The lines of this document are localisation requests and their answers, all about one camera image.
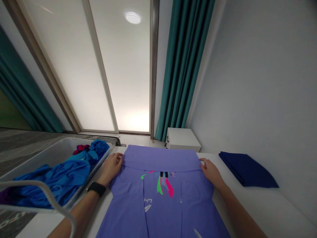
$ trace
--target laundry basket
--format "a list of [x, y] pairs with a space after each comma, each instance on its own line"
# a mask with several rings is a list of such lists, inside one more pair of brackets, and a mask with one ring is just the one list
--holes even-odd
[[[93, 140], [78, 139], [78, 138], [64, 138], [56, 142], [49, 148], [43, 150], [39, 154], [20, 164], [15, 169], [6, 173], [0, 177], [0, 182], [12, 181], [14, 178], [35, 171], [37, 168], [48, 164], [53, 167], [57, 164], [63, 163], [70, 156], [72, 156], [74, 150], [76, 150], [77, 145], [91, 145]], [[79, 187], [70, 200], [63, 206], [66, 209], [71, 209], [73, 204], [78, 199], [79, 195], [82, 193], [84, 188], [87, 186], [89, 181], [92, 179], [94, 174], [98, 171], [99, 167], [102, 165], [103, 161], [110, 154], [112, 145], [107, 142], [109, 149], [102, 156], [93, 170], [89, 173], [86, 183]], [[3, 191], [5, 187], [0, 187], [0, 192]], [[34, 207], [20, 207], [0, 204], [0, 209], [12, 210], [12, 211], [26, 211], [26, 212], [41, 212], [41, 213], [56, 213], [54, 209], [44, 209], [44, 208], [34, 208]]]

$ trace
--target sliding door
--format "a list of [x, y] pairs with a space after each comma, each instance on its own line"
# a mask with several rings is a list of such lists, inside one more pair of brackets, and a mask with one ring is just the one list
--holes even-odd
[[150, 1], [89, 2], [118, 128], [149, 133]]
[[150, 132], [150, 0], [18, 0], [82, 131]]

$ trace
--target black smartwatch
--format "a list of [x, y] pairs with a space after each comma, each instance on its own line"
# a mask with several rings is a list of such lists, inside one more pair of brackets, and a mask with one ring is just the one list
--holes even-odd
[[101, 184], [98, 184], [97, 182], [92, 182], [91, 185], [87, 188], [87, 192], [89, 192], [90, 190], [95, 191], [99, 194], [99, 197], [101, 197], [106, 191], [106, 188]]

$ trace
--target white nightstand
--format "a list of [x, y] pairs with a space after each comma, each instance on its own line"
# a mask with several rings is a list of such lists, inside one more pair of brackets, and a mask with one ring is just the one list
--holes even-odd
[[166, 134], [167, 149], [191, 149], [199, 152], [201, 145], [191, 129], [168, 128]]

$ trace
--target teal curtain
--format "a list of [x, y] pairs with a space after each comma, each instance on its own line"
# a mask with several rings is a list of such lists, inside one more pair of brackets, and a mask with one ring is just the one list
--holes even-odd
[[64, 131], [61, 122], [1, 27], [0, 88], [33, 130]]
[[155, 138], [184, 128], [215, 0], [173, 0], [162, 101]]

